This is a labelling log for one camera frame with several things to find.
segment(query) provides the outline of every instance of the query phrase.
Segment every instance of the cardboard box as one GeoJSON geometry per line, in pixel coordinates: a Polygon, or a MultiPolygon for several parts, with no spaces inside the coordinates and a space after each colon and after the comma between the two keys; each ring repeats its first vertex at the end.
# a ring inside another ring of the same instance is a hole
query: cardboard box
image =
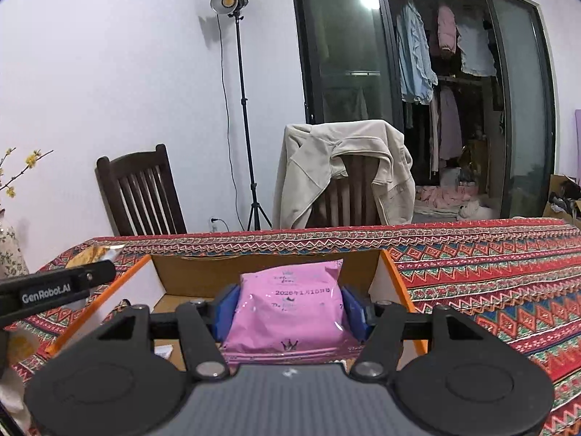
{"type": "MultiPolygon", "coordinates": [[[[330,254],[245,254],[222,257],[145,256],[118,277],[47,349],[56,355],[93,331],[123,300],[146,304],[153,313],[174,311],[193,299],[214,298],[229,284],[239,283],[240,274],[271,267],[343,259],[339,284],[353,287],[373,301],[390,300],[415,311],[393,260],[384,250],[364,250],[330,254]]],[[[170,361],[179,369],[184,362],[178,340],[156,340],[155,345],[172,344],[170,361]]],[[[400,365],[427,352],[425,342],[405,342],[400,365]]]]}
{"type": "MultiPolygon", "coordinates": [[[[573,179],[567,177],[566,175],[551,175],[551,180],[548,186],[549,195],[551,195],[552,192],[559,194],[559,190],[561,189],[562,184],[565,182],[575,183],[573,179]]],[[[575,204],[577,205],[577,209],[581,211],[581,201],[577,200],[575,204]]],[[[573,221],[573,217],[570,214],[566,212],[557,213],[556,211],[553,211],[551,204],[548,201],[543,211],[543,217],[564,219],[567,223],[574,224],[577,228],[581,229],[581,219],[579,219],[581,218],[581,214],[579,214],[575,221],[573,221]]]]}

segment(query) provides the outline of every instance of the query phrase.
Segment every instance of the table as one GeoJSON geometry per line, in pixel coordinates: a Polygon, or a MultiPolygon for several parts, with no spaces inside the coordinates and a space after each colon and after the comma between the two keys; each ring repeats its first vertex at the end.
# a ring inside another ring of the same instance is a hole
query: table
{"type": "MultiPolygon", "coordinates": [[[[581,234],[561,220],[94,238],[63,252],[42,270],[64,267],[88,246],[119,244],[126,247],[115,261],[118,274],[145,254],[227,256],[387,249],[419,311],[429,312],[438,303],[457,307],[548,372],[556,403],[543,436],[579,432],[581,234]]],[[[16,367],[25,380],[46,362],[46,346],[78,313],[58,308],[21,323],[42,340],[39,351],[16,367]]]]}

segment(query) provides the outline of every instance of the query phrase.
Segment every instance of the tripod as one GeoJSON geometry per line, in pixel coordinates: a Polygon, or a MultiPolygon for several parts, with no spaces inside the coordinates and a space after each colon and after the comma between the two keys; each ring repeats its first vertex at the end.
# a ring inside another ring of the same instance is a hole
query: tripod
{"type": "Polygon", "coordinates": [[[254,218],[254,229],[255,231],[260,230],[260,216],[259,213],[262,213],[264,219],[268,225],[272,228],[272,223],[266,216],[266,213],[260,206],[258,199],[256,198],[256,182],[254,178],[254,167],[252,166],[252,151],[251,151],[251,135],[248,131],[248,112],[246,111],[246,92],[244,90],[244,73],[242,70],[242,47],[240,45],[240,20],[243,20],[244,17],[240,16],[240,9],[234,11],[230,17],[236,19],[236,43],[238,45],[238,68],[240,70],[240,91],[242,92],[242,99],[240,103],[242,103],[242,115],[244,117],[244,132],[246,134],[246,152],[248,154],[248,169],[251,173],[251,191],[252,191],[252,205],[251,205],[251,214],[248,218],[248,226],[246,227],[247,231],[251,230],[252,218],[254,218]]]}

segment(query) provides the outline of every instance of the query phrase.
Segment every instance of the sliding glass door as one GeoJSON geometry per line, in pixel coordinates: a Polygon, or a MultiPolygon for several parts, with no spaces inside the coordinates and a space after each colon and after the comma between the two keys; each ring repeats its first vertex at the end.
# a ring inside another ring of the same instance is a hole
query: sliding glass door
{"type": "Polygon", "coordinates": [[[300,5],[309,121],[384,119],[402,129],[386,0],[301,0],[300,5]]]}
{"type": "Polygon", "coordinates": [[[507,157],[503,218],[540,216],[554,168],[553,81],[537,11],[489,0],[504,81],[507,157]]]}

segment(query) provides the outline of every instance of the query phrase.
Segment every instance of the floral white vase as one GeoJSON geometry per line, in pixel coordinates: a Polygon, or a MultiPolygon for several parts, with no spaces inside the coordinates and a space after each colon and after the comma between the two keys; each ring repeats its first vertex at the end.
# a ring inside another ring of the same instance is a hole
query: floral white vase
{"type": "Polygon", "coordinates": [[[28,274],[28,267],[16,239],[16,232],[0,210],[0,279],[28,274]]]}

